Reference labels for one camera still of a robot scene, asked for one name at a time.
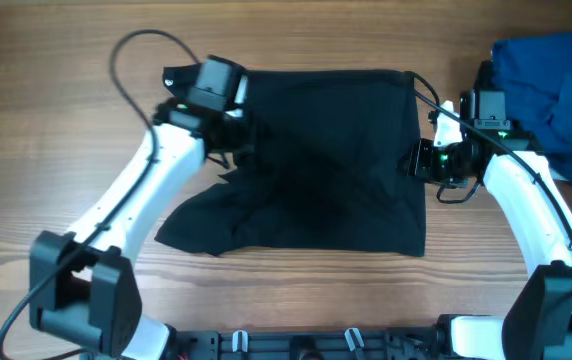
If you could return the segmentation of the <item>black t-shirt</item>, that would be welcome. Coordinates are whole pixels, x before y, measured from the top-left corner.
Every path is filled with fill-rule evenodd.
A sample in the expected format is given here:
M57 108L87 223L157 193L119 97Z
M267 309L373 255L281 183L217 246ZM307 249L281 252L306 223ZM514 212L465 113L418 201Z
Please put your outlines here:
M425 252L415 80L395 70L253 71L252 150L178 206L157 242L218 256L249 246Z

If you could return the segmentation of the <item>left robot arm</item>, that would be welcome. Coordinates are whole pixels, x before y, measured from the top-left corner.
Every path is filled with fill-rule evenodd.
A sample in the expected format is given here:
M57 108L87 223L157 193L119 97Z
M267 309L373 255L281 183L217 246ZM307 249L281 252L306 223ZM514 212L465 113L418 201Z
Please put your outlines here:
M209 56L185 98L161 104L136 154L100 200L63 235L30 251L31 326L101 359L167 359L173 329L144 315L134 265L172 198L209 153L246 146L241 65Z

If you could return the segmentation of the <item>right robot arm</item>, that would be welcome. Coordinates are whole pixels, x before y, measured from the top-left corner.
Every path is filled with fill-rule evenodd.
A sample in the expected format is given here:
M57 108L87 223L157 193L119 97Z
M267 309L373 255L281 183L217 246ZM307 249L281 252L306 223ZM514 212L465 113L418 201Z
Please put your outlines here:
M439 187L485 187L503 211L528 280L503 317L444 315L436 354L456 359L572 359L572 212L532 134L506 118L500 91L470 91L454 113L423 94L433 139L401 160L409 177Z

